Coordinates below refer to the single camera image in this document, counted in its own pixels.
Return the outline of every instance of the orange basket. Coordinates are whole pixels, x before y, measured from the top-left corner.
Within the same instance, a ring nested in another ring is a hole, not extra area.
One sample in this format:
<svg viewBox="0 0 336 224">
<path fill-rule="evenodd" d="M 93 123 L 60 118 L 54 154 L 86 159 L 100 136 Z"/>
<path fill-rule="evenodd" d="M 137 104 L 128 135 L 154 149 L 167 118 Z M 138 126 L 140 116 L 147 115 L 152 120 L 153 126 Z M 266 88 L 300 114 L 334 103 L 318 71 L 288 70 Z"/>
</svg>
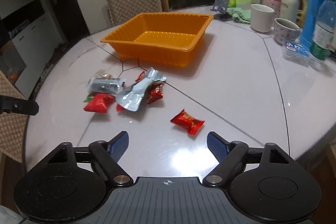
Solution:
<svg viewBox="0 0 336 224">
<path fill-rule="evenodd" d="M 184 67 L 212 19 L 201 14 L 143 13 L 100 42 L 109 43 L 122 57 Z"/>
</svg>

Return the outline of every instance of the marble tabletop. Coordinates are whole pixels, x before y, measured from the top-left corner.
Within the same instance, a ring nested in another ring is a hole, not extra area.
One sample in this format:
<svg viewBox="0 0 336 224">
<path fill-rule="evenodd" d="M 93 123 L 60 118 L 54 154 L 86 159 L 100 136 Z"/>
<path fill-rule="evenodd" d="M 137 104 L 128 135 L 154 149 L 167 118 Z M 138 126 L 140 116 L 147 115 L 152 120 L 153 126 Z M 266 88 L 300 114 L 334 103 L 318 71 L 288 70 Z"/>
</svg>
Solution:
<svg viewBox="0 0 336 224">
<path fill-rule="evenodd" d="M 179 12 L 213 14 L 210 7 Z M 30 117 L 26 131 L 28 170 L 61 142 L 87 146 L 123 130 L 130 141 L 119 164 L 134 179 L 202 179 L 218 164 L 207 149 L 210 131 L 251 147 L 273 142 L 305 162 L 336 135 L 336 63 L 328 60 L 326 70 L 318 72 L 284 60 L 272 31 L 213 20 L 191 64 L 174 68 L 120 58 L 100 43 L 113 29 L 79 41 L 48 75 L 36 98 L 40 112 Z M 116 103 L 105 114 L 83 110 L 85 86 L 98 70 L 130 85 L 151 66 L 167 76 L 162 100 L 142 104 L 137 112 L 116 112 Z M 183 108 L 205 120 L 196 136 L 170 123 Z"/>
</svg>

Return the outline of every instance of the gray gripper base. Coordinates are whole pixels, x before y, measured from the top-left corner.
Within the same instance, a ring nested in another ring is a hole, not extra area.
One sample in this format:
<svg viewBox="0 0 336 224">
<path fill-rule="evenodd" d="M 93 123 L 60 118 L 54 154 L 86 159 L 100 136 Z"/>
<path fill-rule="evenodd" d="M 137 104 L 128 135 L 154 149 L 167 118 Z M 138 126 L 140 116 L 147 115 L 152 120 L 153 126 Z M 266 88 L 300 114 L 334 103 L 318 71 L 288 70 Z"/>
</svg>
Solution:
<svg viewBox="0 0 336 224">
<path fill-rule="evenodd" d="M 25 220 L 22 224 L 33 224 Z M 198 178 L 144 178 L 111 192 L 92 214 L 71 224 L 258 224 L 238 212 L 220 189 Z"/>
</svg>

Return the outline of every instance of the red candy wrapper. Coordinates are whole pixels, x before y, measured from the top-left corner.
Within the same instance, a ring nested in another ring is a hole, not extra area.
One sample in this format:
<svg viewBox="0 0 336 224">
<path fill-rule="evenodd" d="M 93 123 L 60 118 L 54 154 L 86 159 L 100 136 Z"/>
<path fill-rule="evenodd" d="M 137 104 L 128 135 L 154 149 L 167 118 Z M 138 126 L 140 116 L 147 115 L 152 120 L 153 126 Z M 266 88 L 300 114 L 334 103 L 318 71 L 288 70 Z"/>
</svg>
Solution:
<svg viewBox="0 0 336 224">
<path fill-rule="evenodd" d="M 155 101 L 162 99 L 162 84 L 154 85 L 148 92 L 147 103 L 150 105 Z"/>
<path fill-rule="evenodd" d="M 120 111 L 123 111 L 124 108 L 123 108 L 121 105 L 117 104 L 117 106 L 115 107 L 115 110 L 116 110 L 117 112 L 120 112 Z"/>
<path fill-rule="evenodd" d="M 199 128 L 204 124 L 204 121 L 196 120 L 186 113 L 184 109 L 170 121 L 178 126 L 186 128 L 190 135 L 195 135 Z"/>
<path fill-rule="evenodd" d="M 84 107 L 85 111 L 107 113 L 109 106 L 114 102 L 114 96 L 106 93 L 98 93 L 93 99 Z"/>
<path fill-rule="evenodd" d="M 143 71 L 142 73 L 140 73 L 140 75 L 138 76 L 138 78 L 135 80 L 136 82 L 139 82 L 141 79 L 142 79 L 142 77 L 145 75 L 145 71 Z"/>
</svg>

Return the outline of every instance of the white mug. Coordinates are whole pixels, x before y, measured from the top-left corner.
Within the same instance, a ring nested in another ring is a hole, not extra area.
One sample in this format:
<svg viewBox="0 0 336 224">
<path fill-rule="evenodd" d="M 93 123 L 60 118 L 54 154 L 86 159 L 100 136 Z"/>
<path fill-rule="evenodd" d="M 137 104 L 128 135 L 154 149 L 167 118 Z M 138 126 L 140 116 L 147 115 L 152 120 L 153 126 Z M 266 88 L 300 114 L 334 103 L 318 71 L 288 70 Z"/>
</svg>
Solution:
<svg viewBox="0 0 336 224">
<path fill-rule="evenodd" d="M 294 22 L 284 18 L 274 20 L 274 39 L 283 45 L 285 41 L 294 42 L 301 34 L 301 29 Z"/>
<path fill-rule="evenodd" d="M 251 28 L 258 32 L 269 32 L 272 29 L 275 11 L 271 7 L 251 5 Z"/>
</svg>

